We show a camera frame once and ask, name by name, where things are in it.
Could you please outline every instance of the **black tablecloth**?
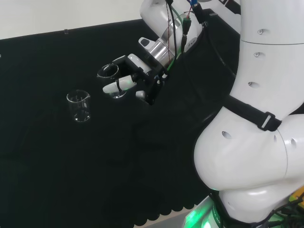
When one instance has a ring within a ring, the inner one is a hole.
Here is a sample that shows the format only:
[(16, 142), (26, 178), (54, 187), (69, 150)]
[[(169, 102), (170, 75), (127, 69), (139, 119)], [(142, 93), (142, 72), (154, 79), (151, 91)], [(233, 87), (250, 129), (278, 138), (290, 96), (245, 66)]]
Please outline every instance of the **black tablecloth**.
[[(218, 17), (211, 34), (236, 71), (239, 35)], [(133, 227), (207, 196), (193, 148), (233, 78), (203, 40), (148, 106), (135, 90), (102, 93), (96, 73), (155, 40), (142, 20), (0, 41), (1, 228)], [(201, 100), (190, 86), (191, 77)], [(77, 125), (66, 95), (86, 90), (92, 120)]]

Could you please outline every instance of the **robotic arm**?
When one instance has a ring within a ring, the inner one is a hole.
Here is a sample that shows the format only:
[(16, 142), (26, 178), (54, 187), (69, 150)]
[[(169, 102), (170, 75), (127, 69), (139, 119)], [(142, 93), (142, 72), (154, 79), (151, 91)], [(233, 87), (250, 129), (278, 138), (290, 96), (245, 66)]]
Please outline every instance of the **robotic arm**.
[[(246, 113), (248, 118), (240, 110), (223, 107), (198, 138), (194, 161), (201, 179), (219, 191), (231, 218), (260, 225), (304, 185), (304, 115), (288, 116), (304, 102), (304, 4), (303, 0), (241, 0), (240, 27), (238, 14), (227, 11), (232, 1), (202, 5), (241, 33), (238, 72), (230, 97), (265, 119), (257, 127), (252, 113)], [(147, 90), (137, 91), (136, 97), (154, 103), (177, 57), (174, 43), (177, 55), (183, 48), (187, 52), (203, 30), (202, 19), (191, 15), (188, 39), (183, 43), (182, 22), (187, 15), (176, 2), (172, 8), (173, 17), (165, 0), (143, 2), (141, 17), (159, 38), (139, 39), (146, 63), (131, 54), (103, 67), (99, 76), (111, 82), (104, 87), (105, 93), (128, 90), (143, 80)], [(282, 124), (267, 130), (274, 119)], [(219, 225), (212, 214), (209, 223), (212, 228)]]
[[(181, 53), (182, 22), (188, 12), (184, 13), (177, 5), (172, 4), (173, 18), (168, 10), (165, 0), (145, 0), (141, 6), (140, 14), (146, 24), (159, 36), (156, 41), (140, 38), (139, 44), (146, 52), (146, 63), (136, 55), (123, 56), (104, 66), (98, 74), (103, 78), (104, 74), (115, 73), (113, 67), (117, 67), (119, 74), (108, 75), (112, 83), (103, 88), (106, 94), (115, 94), (135, 87), (138, 80), (145, 82), (147, 89), (137, 91), (136, 97), (152, 105), (160, 92), (165, 80), (168, 79), (168, 71), (175, 59), (175, 45), (177, 54)], [(184, 52), (187, 52), (196, 43), (202, 33), (202, 26), (195, 17), (187, 35), (187, 41), (183, 44)]]

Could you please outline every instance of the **green light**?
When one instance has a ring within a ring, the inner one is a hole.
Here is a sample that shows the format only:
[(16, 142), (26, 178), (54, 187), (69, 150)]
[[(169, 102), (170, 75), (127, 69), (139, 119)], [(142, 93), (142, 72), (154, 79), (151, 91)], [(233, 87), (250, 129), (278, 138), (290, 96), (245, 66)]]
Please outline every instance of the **green light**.
[(201, 224), (198, 222), (202, 219), (202, 217), (206, 215), (206, 213), (210, 211), (209, 208), (210, 206), (206, 205), (200, 210), (194, 210), (193, 212), (191, 212), (186, 217), (186, 224), (184, 228), (198, 228), (198, 227), (200, 228)]
[(207, 222), (203, 225), (203, 228), (211, 228), (210, 223), (207, 221)]

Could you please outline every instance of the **white robot body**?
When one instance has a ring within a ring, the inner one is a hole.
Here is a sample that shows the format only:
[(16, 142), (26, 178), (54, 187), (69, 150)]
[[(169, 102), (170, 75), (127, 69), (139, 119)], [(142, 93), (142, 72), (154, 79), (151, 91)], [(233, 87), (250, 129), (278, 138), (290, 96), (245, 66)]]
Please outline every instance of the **white robot body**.
[(222, 108), (199, 137), (195, 166), (229, 215), (259, 222), (304, 185), (304, 2), (242, 0), (237, 78), (230, 95), (283, 120), (275, 132)]

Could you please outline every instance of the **cable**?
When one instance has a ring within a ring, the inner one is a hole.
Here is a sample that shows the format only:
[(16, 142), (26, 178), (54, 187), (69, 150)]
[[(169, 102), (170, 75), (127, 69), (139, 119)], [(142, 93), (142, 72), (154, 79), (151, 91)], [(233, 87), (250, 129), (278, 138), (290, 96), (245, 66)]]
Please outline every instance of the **cable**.
[(169, 62), (170, 62), (170, 19), (169, 19), (169, 10), (168, 10), (168, 3), (166, 2), (167, 5), (167, 14), (168, 14), (168, 55), (169, 55)]
[(192, 9), (193, 12), (199, 22), (199, 24), (201, 24), (205, 30), (206, 33), (206, 37), (207, 37), (207, 41), (209, 42), (209, 44), (211, 45), (212, 49), (214, 50), (216, 56), (218, 57), (218, 59), (221, 61), (221, 63), (224, 65), (224, 67), (229, 71), (229, 73), (231, 74), (231, 76), (233, 76), (234, 78), (236, 78), (236, 74), (231, 70), (231, 68), (225, 63), (225, 61), (222, 59), (222, 57), (220, 56), (218, 50), (216, 49), (215, 45), (212, 42), (211, 36), (209, 34), (209, 29), (208, 29), (208, 22), (206, 20), (205, 17), (205, 13), (201, 7), (201, 5), (199, 3), (192, 5)]
[(224, 67), (229, 71), (229, 73), (236, 78), (236, 74), (231, 70), (231, 68), (225, 63), (225, 61), (222, 59), (222, 57), (219, 54), (219, 51), (217, 50), (217, 48), (214, 46), (212, 38), (210, 37), (209, 31), (207, 29), (207, 26), (205, 27), (205, 33), (206, 33), (206, 37), (207, 37), (207, 41), (210, 43), (213, 51), (215, 52), (215, 54), (217, 55), (218, 59), (221, 61), (221, 63), (224, 65)]
[(257, 226), (260, 226), (260, 225), (263, 225), (265, 222), (267, 222), (274, 214), (276, 214), (278, 211), (282, 210), (283, 208), (286, 208), (286, 207), (289, 207), (289, 206), (292, 206), (292, 205), (297, 205), (301, 202), (303, 202), (303, 197), (304, 197), (304, 192), (300, 195), (300, 197), (294, 201), (291, 201), (287, 204), (284, 204), (280, 207), (278, 207), (276, 210), (273, 210), (267, 217), (266, 219), (258, 222), (258, 223), (253, 223), (253, 227), (257, 227)]
[(191, 9), (192, 9), (192, 6), (190, 6), (190, 10), (189, 10), (189, 13), (188, 13), (188, 15), (187, 15), (187, 18), (189, 18), (189, 15), (190, 15)]
[(177, 59), (177, 45), (176, 45), (175, 20), (174, 20), (174, 15), (173, 15), (173, 11), (172, 11), (172, 6), (170, 4), (169, 4), (169, 10), (170, 10), (171, 17), (172, 17), (172, 22), (173, 22), (174, 51), (175, 51), (174, 62), (176, 62), (176, 59)]

